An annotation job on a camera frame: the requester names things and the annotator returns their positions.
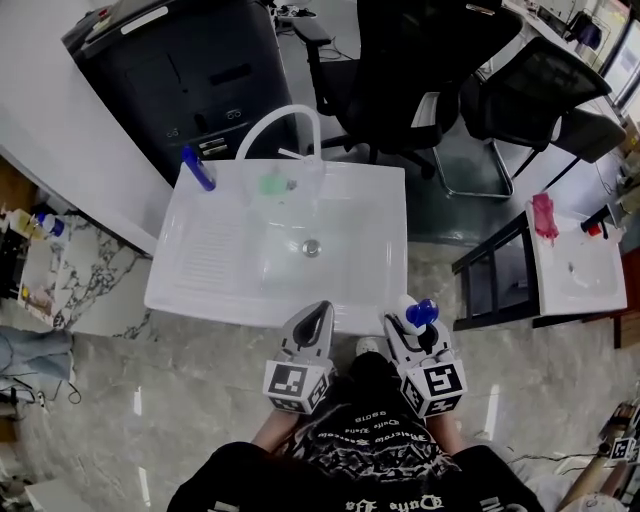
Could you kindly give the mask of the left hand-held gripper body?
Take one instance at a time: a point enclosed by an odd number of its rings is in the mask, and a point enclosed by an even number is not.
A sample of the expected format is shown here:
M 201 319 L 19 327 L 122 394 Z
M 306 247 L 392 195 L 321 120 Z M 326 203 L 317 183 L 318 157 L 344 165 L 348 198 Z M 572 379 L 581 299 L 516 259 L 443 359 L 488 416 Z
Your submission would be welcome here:
M 283 350 L 266 362 L 263 394 L 277 410 L 311 415 L 329 390 L 335 366 L 317 350 Z

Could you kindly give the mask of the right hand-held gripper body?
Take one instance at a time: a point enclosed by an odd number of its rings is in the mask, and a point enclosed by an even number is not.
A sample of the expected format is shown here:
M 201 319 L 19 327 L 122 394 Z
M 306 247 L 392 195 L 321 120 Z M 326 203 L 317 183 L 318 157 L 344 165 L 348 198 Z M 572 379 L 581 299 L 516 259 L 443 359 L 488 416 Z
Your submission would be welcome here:
M 462 361 L 450 342 L 438 342 L 430 354 L 420 347 L 395 343 L 394 363 L 400 393 L 418 418 L 455 410 L 468 391 Z

